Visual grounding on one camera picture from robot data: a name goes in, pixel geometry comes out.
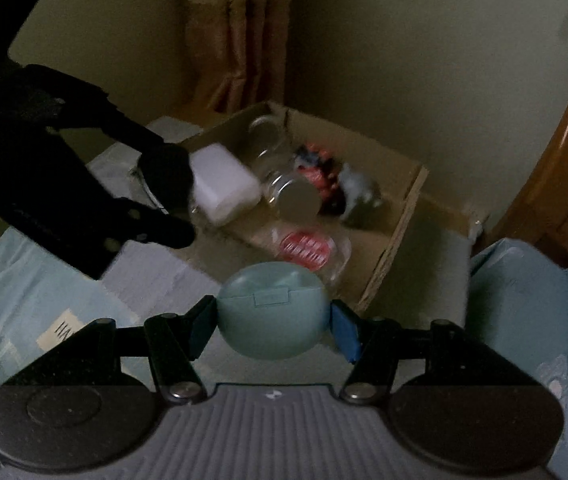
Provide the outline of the light blue oval case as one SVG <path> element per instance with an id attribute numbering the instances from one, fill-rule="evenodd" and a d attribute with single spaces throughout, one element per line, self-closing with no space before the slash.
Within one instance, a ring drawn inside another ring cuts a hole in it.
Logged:
<path id="1" fill-rule="evenodd" d="M 323 282 L 289 262 L 241 269 L 219 290 L 217 306 L 222 337 L 233 350 L 252 359 L 299 356 L 321 340 L 329 323 Z"/>

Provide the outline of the clear plastic jar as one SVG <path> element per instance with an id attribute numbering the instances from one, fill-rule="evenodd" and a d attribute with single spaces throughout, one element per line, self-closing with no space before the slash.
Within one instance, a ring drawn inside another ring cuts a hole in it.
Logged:
<path id="1" fill-rule="evenodd" d="M 249 124 L 247 162 L 259 179 L 288 167 L 291 156 L 293 151 L 282 118 L 266 114 Z"/>

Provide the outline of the glass bottle yellow capsules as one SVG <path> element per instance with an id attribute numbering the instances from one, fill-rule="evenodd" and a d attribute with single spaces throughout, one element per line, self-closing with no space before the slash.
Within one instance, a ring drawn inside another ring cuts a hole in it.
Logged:
<path id="1" fill-rule="evenodd" d="M 319 191 L 297 171 L 271 171 L 263 181 L 263 197 L 279 218 L 293 223 L 313 221 L 322 205 Z"/>

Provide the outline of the red toy car block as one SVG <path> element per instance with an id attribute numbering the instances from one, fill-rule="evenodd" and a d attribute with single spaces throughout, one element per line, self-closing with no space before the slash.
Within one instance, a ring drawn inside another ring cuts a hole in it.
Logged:
<path id="1" fill-rule="evenodd" d="M 295 151 L 295 167 L 320 194 L 320 215 L 339 217 L 346 207 L 346 199 L 339 185 L 341 164 L 333 153 L 319 144 L 301 144 Z"/>

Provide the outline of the white rectangular case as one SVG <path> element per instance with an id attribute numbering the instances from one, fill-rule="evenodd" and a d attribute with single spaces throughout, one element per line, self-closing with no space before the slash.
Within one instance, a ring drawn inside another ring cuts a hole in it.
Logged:
<path id="1" fill-rule="evenodd" d="M 259 204 L 259 179 L 220 143 L 189 156 L 195 204 L 214 226 L 224 226 Z"/>

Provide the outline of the clear tub red label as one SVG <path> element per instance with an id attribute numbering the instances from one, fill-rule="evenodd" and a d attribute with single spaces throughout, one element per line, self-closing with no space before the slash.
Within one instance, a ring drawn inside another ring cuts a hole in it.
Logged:
<path id="1" fill-rule="evenodd" d="M 278 260 L 303 266 L 332 289 L 338 287 L 352 256 L 347 231 L 330 223 L 301 226 L 278 221 L 270 227 L 269 242 Z"/>

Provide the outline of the light blue blanket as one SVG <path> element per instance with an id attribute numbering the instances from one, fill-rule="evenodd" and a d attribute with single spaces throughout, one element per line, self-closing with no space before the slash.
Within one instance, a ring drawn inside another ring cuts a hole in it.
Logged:
<path id="1" fill-rule="evenodd" d="M 155 120 L 150 128 L 183 144 L 205 131 L 170 117 Z M 183 257 L 200 234 L 195 206 L 197 236 L 191 246 L 127 242 L 100 278 L 89 278 L 21 232 L 5 230 L 0 236 L 0 385 L 97 318 L 112 318 L 121 327 L 140 326 L 154 315 L 183 314 L 203 296 L 217 297 L 223 284 L 247 266 L 217 281 Z M 348 306 L 357 314 L 395 318 L 410 328 L 425 328 L 434 318 L 462 323 L 471 244 L 463 229 L 447 229 L 444 218 L 443 211 L 419 197 L 369 308 L 357 313 Z M 195 370 L 207 388 L 219 382 L 338 385 L 350 364 L 327 331 L 299 356 L 259 360 L 233 350 L 216 330 Z"/>

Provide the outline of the cardboard box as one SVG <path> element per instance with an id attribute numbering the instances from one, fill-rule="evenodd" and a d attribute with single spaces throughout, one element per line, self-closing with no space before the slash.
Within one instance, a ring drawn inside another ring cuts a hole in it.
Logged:
<path id="1" fill-rule="evenodd" d="M 427 169 L 325 119 L 260 103 L 185 140 L 197 178 L 221 176 L 224 148 L 256 178 L 250 194 L 214 219 L 195 198 L 197 242 L 183 257 L 217 281 L 273 260 L 304 266 L 357 313 L 375 298 L 413 217 Z"/>

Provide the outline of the light blue floral pillow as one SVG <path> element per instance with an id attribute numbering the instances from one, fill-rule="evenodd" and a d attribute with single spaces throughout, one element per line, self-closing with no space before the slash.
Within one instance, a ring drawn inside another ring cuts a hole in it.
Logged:
<path id="1" fill-rule="evenodd" d="M 466 330 L 544 385 L 564 409 L 548 468 L 568 479 L 568 269 L 504 238 L 470 261 Z"/>

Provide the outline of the brown curtain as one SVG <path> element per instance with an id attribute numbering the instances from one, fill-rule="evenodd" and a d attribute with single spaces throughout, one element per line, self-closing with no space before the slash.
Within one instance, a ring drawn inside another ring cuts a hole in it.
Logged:
<path id="1" fill-rule="evenodd" d="M 291 0 L 182 0 L 193 104 L 236 113 L 284 99 Z"/>

